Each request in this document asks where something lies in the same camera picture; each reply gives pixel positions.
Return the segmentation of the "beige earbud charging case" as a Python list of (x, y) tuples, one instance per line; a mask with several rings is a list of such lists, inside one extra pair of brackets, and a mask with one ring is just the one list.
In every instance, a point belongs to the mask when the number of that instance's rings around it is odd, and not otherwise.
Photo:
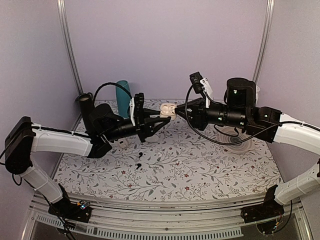
[(175, 113), (175, 108), (177, 107), (174, 103), (162, 103), (160, 105), (160, 114), (159, 116), (161, 118), (167, 118), (171, 117), (172, 120), (174, 120), (177, 116)]

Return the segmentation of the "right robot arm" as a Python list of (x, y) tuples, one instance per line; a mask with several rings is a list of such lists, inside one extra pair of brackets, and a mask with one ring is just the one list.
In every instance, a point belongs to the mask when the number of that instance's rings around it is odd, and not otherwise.
[(224, 103), (212, 99), (208, 80), (196, 73), (190, 76), (191, 87), (201, 97), (186, 100), (174, 112), (184, 118), (199, 136), (207, 125), (241, 129), (248, 137), (269, 143), (288, 144), (306, 151), (320, 153), (319, 127), (297, 120), (280, 110), (256, 106), (256, 84), (245, 78), (226, 82)]

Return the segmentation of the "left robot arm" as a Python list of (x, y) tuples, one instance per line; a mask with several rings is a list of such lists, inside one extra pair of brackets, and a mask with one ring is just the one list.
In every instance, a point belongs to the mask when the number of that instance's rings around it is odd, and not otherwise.
[(112, 149), (111, 141), (137, 135), (143, 143), (171, 120), (170, 116), (139, 105), (132, 107), (132, 110), (130, 118), (124, 119), (114, 114), (107, 103), (93, 107), (82, 117), (86, 135), (42, 127), (24, 116), (5, 139), (2, 153), (5, 168), (46, 197), (63, 217), (70, 217), (75, 210), (68, 194), (32, 160), (31, 154), (54, 152), (99, 159)]

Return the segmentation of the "small white earbud case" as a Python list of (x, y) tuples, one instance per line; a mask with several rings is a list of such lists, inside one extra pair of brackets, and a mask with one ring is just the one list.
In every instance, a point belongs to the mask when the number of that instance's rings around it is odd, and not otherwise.
[(124, 141), (124, 140), (121, 140), (121, 141), (118, 142), (118, 145), (119, 145), (120, 147), (124, 148), (124, 147), (127, 146), (127, 142)]

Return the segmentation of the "teal cylindrical cup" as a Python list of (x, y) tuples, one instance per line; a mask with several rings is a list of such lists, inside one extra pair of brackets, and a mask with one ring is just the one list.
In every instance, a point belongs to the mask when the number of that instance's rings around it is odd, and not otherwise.
[[(117, 81), (116, 83), (126, 89), (129, 94), (131, 93), (130, 86), (127, 80), (122, 79)], [(118, 113), (121, 117), (128, 118), (130, 111), (129, 103), (131, 97), (122, 88), (116, 87), (115, 91)]]

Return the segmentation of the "floral patterned table mat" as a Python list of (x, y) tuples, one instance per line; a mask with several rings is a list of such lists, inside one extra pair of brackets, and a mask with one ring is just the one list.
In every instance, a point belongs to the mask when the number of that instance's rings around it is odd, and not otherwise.
[(264, 194), (282, 182), (265, 142), (253, 138), (254, 149), (237, 154), (224, 148), (237, 142), (220, 142), (219, 133), (209, 125), (204, 139), (178, 117), (147, 142), (114, 142), (100, 159), (65, 154), (53, 179), (72, 194), (163, 202)]

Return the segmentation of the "grey spiral ceramic plate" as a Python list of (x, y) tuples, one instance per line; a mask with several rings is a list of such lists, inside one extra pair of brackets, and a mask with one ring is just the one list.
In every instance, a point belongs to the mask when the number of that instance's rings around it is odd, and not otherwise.
[(254, 149), (254, 143), (252, 139), (239, 143), (240, 141), (248, 138), (249, 136), (241, 133), (233, 127), (223, 127), (219, 133), (219, 141), (222, 143), (237, 143), (233, 145), (224, 145), (223, 147), (235, 154), (244, 154)]

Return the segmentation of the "white pleated vase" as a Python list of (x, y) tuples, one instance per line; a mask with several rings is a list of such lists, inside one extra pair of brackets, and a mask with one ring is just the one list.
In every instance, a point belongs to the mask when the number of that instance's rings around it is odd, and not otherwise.
[(261, 91), (261, 88), (259, 86), (255, 87), (255, 98), (258, 100), (259, 98), (259, 92)]

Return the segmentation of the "black cylindrical cup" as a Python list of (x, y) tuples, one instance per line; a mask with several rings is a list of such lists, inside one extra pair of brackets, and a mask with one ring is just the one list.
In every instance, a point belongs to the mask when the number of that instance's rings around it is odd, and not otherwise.
[(77, 102), (80, 107), (80, 112), (81, 112), (85, 129), (89, 134), (91, 134), (94, 131), (94, 128), (92, 126), (92, 123), (89, 120), (89, 115), (95, 108), (93, 104), (92, 94), (83, 93), (79, 95), (77, 98)]

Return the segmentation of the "front aluminium rail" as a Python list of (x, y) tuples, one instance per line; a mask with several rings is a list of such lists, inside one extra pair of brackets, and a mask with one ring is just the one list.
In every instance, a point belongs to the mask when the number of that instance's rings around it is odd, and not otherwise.
[(138, 201), (70, 194), (92, 209), (87, 223), (71, 221), (76, 240), (313, 240), (299, 199), (287, 204), (279, 232), (270, 234), (275, 218), (245, 222), (241, 210), (260, 204), (262, 194), (197, 201)]

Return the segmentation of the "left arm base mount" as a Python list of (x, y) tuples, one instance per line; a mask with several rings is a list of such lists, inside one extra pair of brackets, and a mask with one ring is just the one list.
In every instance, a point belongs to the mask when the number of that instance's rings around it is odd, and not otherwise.
[(50, 204), (48, 213), (60, 218), (88, 223), (92, 210), (90, 206), (83, 207), (83, 204), (78, 205), (77, 203), (71, 203), (68, 199), (61, 199)]

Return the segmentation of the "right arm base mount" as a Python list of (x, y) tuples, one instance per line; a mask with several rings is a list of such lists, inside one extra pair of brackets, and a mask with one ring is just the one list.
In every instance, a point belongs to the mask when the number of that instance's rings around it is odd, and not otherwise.
[(260, 203), (243, 207), (240, 216), (245, 223), (252, 223), (283, 215), (284, 212), (284, 207), (278, 203)]

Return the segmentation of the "right aluminium frame post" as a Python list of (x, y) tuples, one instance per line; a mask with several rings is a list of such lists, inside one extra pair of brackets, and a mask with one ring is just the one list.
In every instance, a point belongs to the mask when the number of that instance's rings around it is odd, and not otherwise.
[(267, 50), (267, 43), (272, 28), (274, 7), (275, 0), (267, 0), (260, 47), (252, 76), (252, 80), (255, 82), (256, 85), (258, 84), (260, 78), (260, 74), (263, 67), (263, 61)]

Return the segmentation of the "aluminium frame post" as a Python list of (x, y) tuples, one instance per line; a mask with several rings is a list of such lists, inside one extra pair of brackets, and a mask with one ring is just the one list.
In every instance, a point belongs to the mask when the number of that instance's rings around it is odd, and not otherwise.
[(274, 7), (275, 0), (267, 0), (260, 47), (252, 76), (252, 80), (255, 82), (256, 85), (258, 84), (260, 78), (260, 74), (263, 67), (263, 61), (267, 50), (267, 43), (272, 28)]
[(80, 80), (79, 71), (77, 68), (76, 58), (72, 46), (72, 40), (71, 40), (71, 34), (69, 30), (69, 24), (68, 24), (68, 17), (67, 17), (67, 11), (66, 11), (66, 5), (64, 0), (57, 0), (57, 10), (58, 10), (58, 16), (60, 21), (60, 26), (62, 30), (62, 36), (64, 39), (65, 47), (66, 47), (66, 53), (68, 57), (68, 61), (71, 68), (71, 73), (73, 76), (73, 80), (75, 83), (76, 90), (78, 94), (83, 94), (83, 86)]

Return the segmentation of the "left aluminium frame post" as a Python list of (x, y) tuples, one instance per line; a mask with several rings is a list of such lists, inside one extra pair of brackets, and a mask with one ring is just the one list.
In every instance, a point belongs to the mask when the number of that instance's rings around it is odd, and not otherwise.
[(64, 39), (65, 47), (66, 47), (66, 53), (68, 57), (68, 61), (71, 68), (71, 73), (73, 76), (73, 80), (75, 83), (76, 90), (78, 94), (83, 94), (83, 86), (80, 80), (79, 71), (77, 68), (76, 58), (72, 46), (72, 40), (71, 40), (71, 34), (69, 30), (69, 24), (68, 24), (68, 17), (67, 17), (67, 11), (66, 11), (66, 5), (64, 0), (57, 0), (57, 10), (58, 10), (58, 16), (60, 21), (60, 26), (62, 30), (62, 36)]

